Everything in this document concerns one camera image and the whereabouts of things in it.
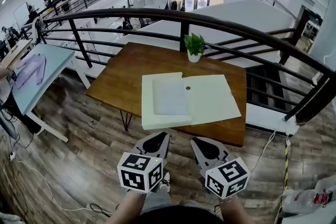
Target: cable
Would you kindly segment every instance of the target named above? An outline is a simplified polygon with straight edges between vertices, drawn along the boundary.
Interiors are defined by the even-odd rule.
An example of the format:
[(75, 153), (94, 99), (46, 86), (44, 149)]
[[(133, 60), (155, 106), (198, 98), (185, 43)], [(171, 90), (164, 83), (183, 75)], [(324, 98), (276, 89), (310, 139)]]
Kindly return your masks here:
[(260, 157), (259, 157), (259, 159), (258, 159), (258, 161), (257, 161), (257, 163), (256, 163), (256, 166), (252, 169), (252, 171), (251, 171), (251, 174), (253, 173), (253, 171), (257, 168), (257, 166), (258, 166), (258, 164), (259, 164), (259, 162), (260, 162), (260, 159), (262, 158), (262, 156), (263, 156), (263, 154), (265, 153), (265, 150), (266, 150), (266, 148), (267, 148), (267, 146), (269, 145), (269, 143), (273, 140), (273, 138), (275, 137), (275, 133), (276, 133), (277, 131), (275, 130), (273, 133), (272, 133), (272, 135), (270, 136), (270, 138), (268, 139), (268, 141), (267, 141), (267, 144), (264, 146), (264, 149), (262, 150), (262, 153), (261, 153), (261, 155), (260, 155)]
[(267, 146), (269, 145), (269, 143), (270, 143), (270, 142), (273, 140), (273, 138), (275, 137), (275, 134), (276, 134), (276, 132), (277, 132), (277, 130), (278, 130), (278, 126), (279, 126), (279, 124), (280, 124), (281, 122), (285, 122), (285, 123), (287, 123), (287, 121), (285, 121), (284, 118), (282, 118), (281, 121), (278, 122), (278, 124), (277, 124), (277, 126), (276, 126), (274, 132), (272, 133), (272, 135), (271, 135), (270, 138), (268, 139), (266, 145), (265, 145), (264, 148), (262, 149), (262, 153), (261, 153), (261, 155), (260, 155), (260, 157), (259, 157), (259, 159), (258, 159), (258, 161), (257, 161), (257, 163), (256, 163), (256, 166), (252, 169), (251, 174), (252, 174), (253, 171), (257, 168), (257, 166), (258, 166), (258, 164), (259, 164), (259, 162), (260, 162), (260, 159), (262, 158), (263, 154), (265, 153), (265, 150), (266, 150)]
[(20, 140), (20, 134), (17, 134), (17, 140), (15, 141), (14, 145), (11, 147), (11, 149), (10, 149), (10, 153), (13, 152), (13, 148), (14, 148), (15, 145), (19, 142), (19, 140)]
[[(85, 207), (81, 207), (81, 208), (78, 208), (78, 209), (65, 209), (65, 208), (63, 208), (63, 207), (57, 202), (57, 200), (55, 200), (54, 195), (53, 195), (53, 192), (51, 191), (51, 187), (49, 186), (49, 184), (48, 184), (46, 178), (45, 178), (45, 177), (44, 177), (38, 170), (36, 170), (35, 168), (32, 168), (29, 164), (26, 164), (26, 163), (23, 162), (23, 161), (19, 161), (17, 155), (16, 155), (16, 161), (17, 161), (18, 163), (23, 163), (24, 165), (26, 165), (26, 166), (27, 166), (28, 168), (30, 168), (31, 170), (37, 172), (37, 173), (44, 179), (45, 183), (47, 184), (47, 186), (48, 186), (48, 188), (49, 188), (49, 191), (50, 191), (50, 194), (51, 194), (52, 199), (54, 200), (54, 202), (58, 205), (58, 207), (59, 207), (61, 210), (63, 210), (63, 211), (80, 211), (80, 210), (91, 211), (91, 210), (92, 210), (92, 211), (94, 211), (94, 212), (97, 212), (97, 211), (93, 210), (92, 208), (89, 209), (89, 208), (85, 208)], [(100, 208), (101, 212), (98, 212), (98, 213), (106, 213), (106, 214), (109, 214), (109, 215), (112, 215), (112, 214), (113, 214), (113, 213), (111, 213), (111, 212), (102, 210), (101, 207), (99, 207), (99, 208)]]

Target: desk leg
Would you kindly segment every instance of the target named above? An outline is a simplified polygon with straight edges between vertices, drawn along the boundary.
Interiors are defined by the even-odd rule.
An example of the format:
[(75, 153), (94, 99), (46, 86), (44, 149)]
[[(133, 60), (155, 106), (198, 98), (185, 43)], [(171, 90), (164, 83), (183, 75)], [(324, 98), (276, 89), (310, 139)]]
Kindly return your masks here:
[(43, 120), (41, 120), (38, 116), (36, 116), (33, 112), (28, 112), (26, 114), (28, 117), (30, 117), (33, 121), (35, 121), (38, 125), (41, 126), (41, 128), (46, 129), (49, 133), (52, 133), (57, 138), (61, 139), (64, 142), (68, 142), (69, 139), (65, 137), (64, 135), (57, 132), (54, 128), (50, 127), (47, 123), (45, 123)]
[(128, 113), (126, 113), (126, 121), (124, 121), (124, 117), (122, 116), (122, 112), (120, 110), (120, 115), (121, 115), (121, 119), (122, 119), (122, 124), (124, 125), (125, 131), (128, 131), (128, 126), (130, 125), (131, 119), (133, 115), (130, 115), (130, 118), (128, 120)]
[(88, 78), (85, 76), (84, 72), (80, 69), (80, 67), (78, 65), (78, 62), (77, 62), (77, 59), (75, 57), (72, 58), (71, 64), (72, 64), (72, 67), (76, 70), (78, 76), (82, 80), (85, 87), (88, 89), (91, 86), (91, 84), (90, 84)]

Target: desk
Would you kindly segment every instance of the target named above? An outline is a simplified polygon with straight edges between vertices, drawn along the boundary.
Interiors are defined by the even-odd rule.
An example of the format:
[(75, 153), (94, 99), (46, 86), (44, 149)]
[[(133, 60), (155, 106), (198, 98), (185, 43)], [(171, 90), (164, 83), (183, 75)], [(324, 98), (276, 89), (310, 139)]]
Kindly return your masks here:
[(16, 63), (20, 61), (20, 58), (25, 54), (28, 47), (33, 48), (31, 43), (31, 40), (19, 40), (15, 47), (13, 47), (2, 60), (1, 67), (3, 69), (13, 67)]
[(108, 65), (86, 94), (114, 108), (141, 117), (142, 76), (171, 72), (182, 72), (184, 77), (224, 74), (242, 115), (235, 119), (175, 129), (192, 135), (206, 136), (226, 144), (243, 146), (246, 73), (243, 68), (228, 63), (206, 57), (202, 57), (197, 63), (191, 63), (185, 52), (128, 43), (116, 57), (109, 60)]
[(68, 141), (67, 137), (50, 127), (31, 111), (36, 106), (38, 100), (48, 89), (51, 83), (67, 66), (72, 66), (72, 68), (77, 71), (78, 76), (87, 89), (90, 87), (88, 79), (79, 69), (77, 60), (74, 57), (74, 53), (75, 52), (73, 50), (68, 50), (65, 48), (63, 49), (53, 45), (38, 44), (26, 57), (30, 57), (33, 54), (42, 54), (46, 57), (45, 72), (41, 84), (36, 84), (36, 72), (34, 72), (20, 89), (18, 89), (16, 86), (13, 86), (12, 88), (14, 99), (22, 115), (27, 115), (43, 129), (46, 129), (48, 132), (52, 133), (54, 136), (65, 142)]

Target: jeans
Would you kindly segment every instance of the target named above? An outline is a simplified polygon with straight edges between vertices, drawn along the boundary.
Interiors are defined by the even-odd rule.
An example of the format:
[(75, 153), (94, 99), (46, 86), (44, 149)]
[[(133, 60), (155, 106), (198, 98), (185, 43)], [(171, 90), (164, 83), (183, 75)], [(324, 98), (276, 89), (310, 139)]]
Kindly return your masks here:
[[(197, 202), (192, 200), (181, 202), (180, 205), (204, 209), (216, 215), (213, 211), (208, 210), (207, 208), (203, 208)], [(155, 193), (147, 194), (141, 213), (143, 214), (149, 211), (162, 209), (170, 206), (175, 206), (175, 204), (173, 204), (171, 201), (170, 195), (164, 189), (162, 190), (158, 189)]]

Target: foot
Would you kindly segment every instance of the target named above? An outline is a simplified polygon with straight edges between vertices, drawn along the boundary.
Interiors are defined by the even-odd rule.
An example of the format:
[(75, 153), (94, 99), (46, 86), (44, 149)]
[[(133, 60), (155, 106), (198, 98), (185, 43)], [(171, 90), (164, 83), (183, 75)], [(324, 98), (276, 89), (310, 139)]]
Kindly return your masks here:
[(170, 174), (167, 172), (164, 178), (159, 183), (159, 189), (166, 190), (167, 193), (170, 192)]

